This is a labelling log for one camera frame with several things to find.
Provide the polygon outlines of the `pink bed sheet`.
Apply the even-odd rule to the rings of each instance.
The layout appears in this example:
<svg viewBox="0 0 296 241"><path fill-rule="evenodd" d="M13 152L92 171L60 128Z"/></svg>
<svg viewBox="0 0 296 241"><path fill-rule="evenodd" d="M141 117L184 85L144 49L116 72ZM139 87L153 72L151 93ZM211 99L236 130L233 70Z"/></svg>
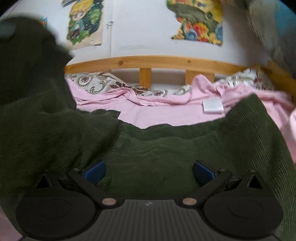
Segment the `pink bed sheet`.
<svg viewBox="0 0 296 241"><path fill-rule="evenodd" d="M18 240L16 202L42 171L57 174L82 167L98 158L103 142L110 142L119 123L141 138L152 131L190 137L198 124L223 120L238 103L254 98L247 108L253 118L238 123L238 132L262 125L269 116L284 138L284 160L259 160L259 168L283 204L285 218L279 235L295 240L295 105L283 91L257 90L240 84L215 85L203 75L181 96L137 96L118 88L89 94L63 77L31 80L1 95L1 240ZM203 101L220 98L224 113L204 113Z"/></svg>

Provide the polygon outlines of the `colourful flower wall poster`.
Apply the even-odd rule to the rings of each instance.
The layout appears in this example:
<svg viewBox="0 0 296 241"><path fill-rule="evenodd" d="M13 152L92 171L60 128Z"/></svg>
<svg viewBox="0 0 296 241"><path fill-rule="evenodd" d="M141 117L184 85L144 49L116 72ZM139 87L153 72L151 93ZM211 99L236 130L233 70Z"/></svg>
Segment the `colourful flower wall poster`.
<svg viewBox="0 0 296 241"><path fill-rule="evenodd" d="M221 1L170 0L166 5L180 23L172 39L223 44Z"/></svg>

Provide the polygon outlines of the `floral patterned pillow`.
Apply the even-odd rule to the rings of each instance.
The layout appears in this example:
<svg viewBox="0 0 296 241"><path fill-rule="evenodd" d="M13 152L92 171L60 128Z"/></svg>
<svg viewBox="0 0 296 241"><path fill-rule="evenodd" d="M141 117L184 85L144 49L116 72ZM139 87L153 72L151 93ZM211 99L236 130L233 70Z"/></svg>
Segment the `floral patterned pillow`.
<svg viewBox="0 0 296 241"><path fill-rule="evenodd" d="M151 90L140 85L128 85L109 72L66 74L65 79L74 82L78 87L93 95L106 93L112 89L128 88L133 90L136 95L166 97L168 95L184 95L192 88L191 84L187 84L177 89ZM231 88L242 83L258 90L275 90L275 86L266 74L250 68L214 82L215 85L228 84Z"/></svg>

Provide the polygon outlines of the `white fabric label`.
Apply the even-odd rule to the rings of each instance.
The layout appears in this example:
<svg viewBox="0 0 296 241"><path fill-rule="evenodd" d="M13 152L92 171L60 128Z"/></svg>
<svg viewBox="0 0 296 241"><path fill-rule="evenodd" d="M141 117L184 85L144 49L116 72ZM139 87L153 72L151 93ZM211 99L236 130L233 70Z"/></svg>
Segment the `white fabric label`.
<svg viewBox="0 0 296 241"><path fill-rule="evenodd" d="M210 98L203 101L204 113L224 113L224 107L220 98Z"/></svg>

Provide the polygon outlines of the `white wall pipe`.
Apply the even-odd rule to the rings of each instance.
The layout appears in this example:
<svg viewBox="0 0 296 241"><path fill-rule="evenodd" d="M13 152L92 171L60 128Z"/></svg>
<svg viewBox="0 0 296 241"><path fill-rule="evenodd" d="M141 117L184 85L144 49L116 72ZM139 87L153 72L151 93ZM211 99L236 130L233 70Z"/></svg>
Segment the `white wall pipe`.
<svg viewBox="0 0 296 241"><path fill-rule="evenodd" d="M112 57L112 26L114 24L113 21L113 10L114 10L115 1L106 1L106 10L107 10L107 22L106 22L106 30L107 30L107 58Z"/></svg>

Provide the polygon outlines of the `anime boy wall poster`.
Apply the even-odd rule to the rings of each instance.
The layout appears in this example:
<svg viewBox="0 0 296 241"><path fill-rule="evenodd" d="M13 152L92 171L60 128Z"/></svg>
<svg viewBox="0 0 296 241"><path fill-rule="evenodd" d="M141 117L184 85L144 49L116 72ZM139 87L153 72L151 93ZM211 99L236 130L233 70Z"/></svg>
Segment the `anime boy wall poster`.
<svg viewBox="0 0 296 241"><path fill-rule="evenodd" d="M101 45L104 1L82 0L72 1L72 3L69 11L66 46L75 50Z"/></svg>

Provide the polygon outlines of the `dark green corduroy shirt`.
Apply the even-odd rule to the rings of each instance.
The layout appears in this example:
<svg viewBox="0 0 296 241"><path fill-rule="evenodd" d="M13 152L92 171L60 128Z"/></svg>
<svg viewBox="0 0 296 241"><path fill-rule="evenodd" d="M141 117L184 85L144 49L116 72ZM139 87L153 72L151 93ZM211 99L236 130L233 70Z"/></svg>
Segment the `dark green corduroy shirt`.
<svg viewBox="0 0 296 241"><path fill-rule="evenodd" d="M256 168L285 212L278 235L295 240L295 168L287 145L255 95L224 118L142 130L115 113L77 110L64 67L69 53L38 20L1 21L1 208L14 228L16 206L44 174L65 178L100 158L113 195L181 197L195 190L190 165Z"/></svg>

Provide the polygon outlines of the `grey hanging cloth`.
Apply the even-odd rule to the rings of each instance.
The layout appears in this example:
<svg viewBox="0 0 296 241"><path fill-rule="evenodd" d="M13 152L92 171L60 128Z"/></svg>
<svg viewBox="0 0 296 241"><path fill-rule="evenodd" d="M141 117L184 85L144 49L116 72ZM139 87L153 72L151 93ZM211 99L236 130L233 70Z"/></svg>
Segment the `grey hanging cloth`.
<svg viewBox="0 0 296 241"><path fill-rule="evenodd" d="M295 77L295 12L283 1L242 1L241 6L271 59Z"/></svg>

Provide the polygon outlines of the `wooden bed frame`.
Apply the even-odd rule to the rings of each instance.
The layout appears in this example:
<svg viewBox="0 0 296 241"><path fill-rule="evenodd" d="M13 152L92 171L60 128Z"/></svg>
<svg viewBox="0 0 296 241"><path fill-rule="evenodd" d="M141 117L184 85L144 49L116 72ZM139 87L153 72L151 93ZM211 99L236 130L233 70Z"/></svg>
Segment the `wooden bed frame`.
<svg viewBox="0 0 296 241"><path fill-rule="evenodd" d="M151 87L152 69L180 69L185 70L185 84L190 84L198 74L205 75L211 82L215 74L232 75L245 70L245 66L230 64L216 60L177 56L125 56L91 60L67 65L66 74L82 72L111 71L117 69L139 69L139 83L141 86ZM263 71L277 90L284 91L292 97L295 103L295 78L277 64L268 61L267 66L254 65L252 69Z"/></svg>

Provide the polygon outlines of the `orange blue wall poster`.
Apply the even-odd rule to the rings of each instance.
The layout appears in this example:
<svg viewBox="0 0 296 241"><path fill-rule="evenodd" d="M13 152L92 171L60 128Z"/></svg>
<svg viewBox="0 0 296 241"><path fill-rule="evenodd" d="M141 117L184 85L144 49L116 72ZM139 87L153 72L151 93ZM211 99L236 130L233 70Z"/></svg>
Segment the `orange blue wall poster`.
<svg viewBox="0 0 296 241"><path fill-rule="evenodd" d="M48 19L47 18L40 18L39 19L40 24L44 27L47 28L48 25Z"/></svg>

